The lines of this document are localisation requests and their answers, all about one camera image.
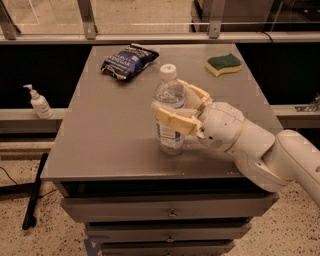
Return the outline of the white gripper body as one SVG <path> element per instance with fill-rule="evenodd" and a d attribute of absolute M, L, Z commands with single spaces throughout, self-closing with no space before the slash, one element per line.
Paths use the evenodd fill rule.
<path fill-rule="evenodd" d="M 228 154 L 240 137 L 244 114 L 226 102 L 206 106 L 199 116 L 202 122 L 199 142 L 209 150 Z"/>

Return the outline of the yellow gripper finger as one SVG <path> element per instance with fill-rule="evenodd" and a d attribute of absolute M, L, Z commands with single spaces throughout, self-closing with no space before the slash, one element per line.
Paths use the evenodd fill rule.
<path fill-rule="evenodd" d="M 178 82 L 184 86 L 186 92 L 184 107 L 178 110 L 178 114 L 183 117 L 206 117 L 213 102 L 210 94 L 186 81 Z"/>
<path fill-rule="evenodd" d="M 183 117 L 178 110 L 168 105 L 154 101 L 151 109 L 155 118 L 163 125 L 183 135 L 199 136 L 201 134 L 202 122 L 195 116 Z"/>

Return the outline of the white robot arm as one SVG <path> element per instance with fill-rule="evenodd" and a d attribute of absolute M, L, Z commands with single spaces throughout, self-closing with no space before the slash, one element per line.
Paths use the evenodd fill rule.
<path fill-rule="evenodd" d="M 274 135 L 183 80 L 160 83 L 151 108 L 160 123 L 230 156 L 260 188 L 277 192 L 295 181 L 320 206 L 320 151 L 300 133 L 282 130 Z"/>

